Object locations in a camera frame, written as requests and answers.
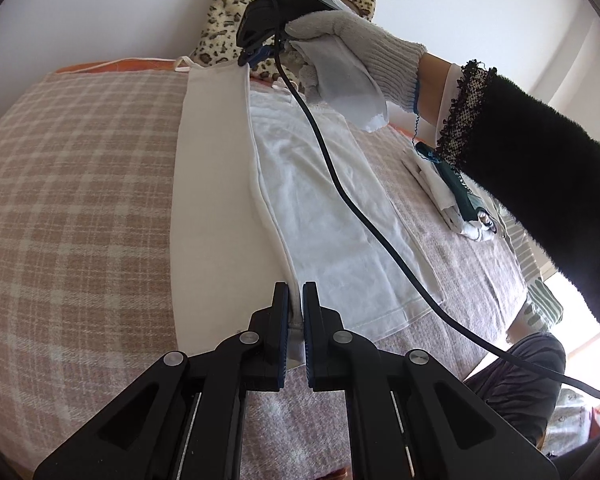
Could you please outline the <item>right hand grey glove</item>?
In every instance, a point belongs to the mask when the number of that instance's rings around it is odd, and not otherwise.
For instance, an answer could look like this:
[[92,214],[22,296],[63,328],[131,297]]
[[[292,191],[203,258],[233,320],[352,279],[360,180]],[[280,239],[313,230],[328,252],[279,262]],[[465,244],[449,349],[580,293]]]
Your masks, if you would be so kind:
[[349,11],[321,11],[288,23],[286,53],[310,103],[324,102],[367,132],[389,122],[388,105],[418,111],[418,66],[426,48],[392,36]]

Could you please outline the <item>right forearm black sleeve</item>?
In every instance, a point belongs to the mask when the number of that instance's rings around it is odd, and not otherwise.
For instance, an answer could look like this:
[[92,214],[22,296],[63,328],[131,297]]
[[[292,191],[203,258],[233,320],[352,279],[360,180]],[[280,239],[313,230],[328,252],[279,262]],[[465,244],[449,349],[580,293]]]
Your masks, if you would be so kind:
[[417,109],[434,156],[485,188],[577,287],[600,323],[600,143],[495,70],[423,55]]

